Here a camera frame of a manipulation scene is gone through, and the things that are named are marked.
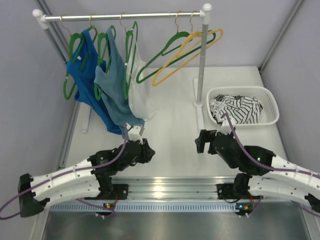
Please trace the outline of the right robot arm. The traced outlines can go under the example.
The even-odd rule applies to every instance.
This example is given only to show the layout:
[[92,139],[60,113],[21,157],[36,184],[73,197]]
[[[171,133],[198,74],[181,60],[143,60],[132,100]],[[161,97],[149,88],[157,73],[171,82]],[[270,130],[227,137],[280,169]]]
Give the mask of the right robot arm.
[[242,145],[233,133],[201,130],[195,139],[196,151],[218,155],[231,169],[240,172],[220,199],[271,197],[284,199],[320,212],[320,175],[291,163],[271,150]]

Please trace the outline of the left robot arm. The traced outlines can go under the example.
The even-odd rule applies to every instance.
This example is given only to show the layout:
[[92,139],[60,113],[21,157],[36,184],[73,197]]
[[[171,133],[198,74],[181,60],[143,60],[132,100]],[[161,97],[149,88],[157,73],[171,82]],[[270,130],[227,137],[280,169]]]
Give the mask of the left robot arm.
[[149,163],[155,154],[147,139],[129,140],[118,148],[100,150],[52,173],[41,176],[26,173],[19,178],[19,215],[32,217],[51,206],[76,199],[112,198],[116,194],[112,177],[128,167]]

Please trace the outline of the white black-striped tank top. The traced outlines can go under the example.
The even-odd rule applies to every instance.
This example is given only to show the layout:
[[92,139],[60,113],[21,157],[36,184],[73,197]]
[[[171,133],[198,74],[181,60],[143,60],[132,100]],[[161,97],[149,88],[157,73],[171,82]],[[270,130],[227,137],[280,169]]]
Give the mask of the white black-striped tank top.
[[234,118],[234,110],[236,109],[235,98],[238,95],[223,95],[219,94],[209,101],[209,109],[213,119],[218,123],[222,123],[222,115],[228,114]]

